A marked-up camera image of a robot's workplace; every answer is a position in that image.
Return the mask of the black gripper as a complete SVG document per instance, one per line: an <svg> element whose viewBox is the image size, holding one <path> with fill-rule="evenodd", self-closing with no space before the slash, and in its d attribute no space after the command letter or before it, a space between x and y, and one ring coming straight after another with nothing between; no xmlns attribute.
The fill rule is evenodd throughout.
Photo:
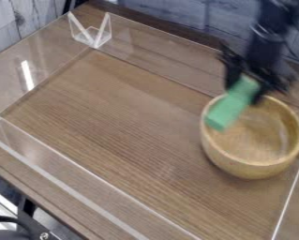
<svg viewBox="0 0 299 240"><path fill-rule="evenodd" d="M272 92L286 94L298 76L289 66L284 51L289 46L289 34L299 23L299 0L258 0L260 9L250 26L250 38L244 57L221 44L220 61L225 65L225 88L230 90L241 73L248 73L260 84L250 104L257 105Z"/></svg>

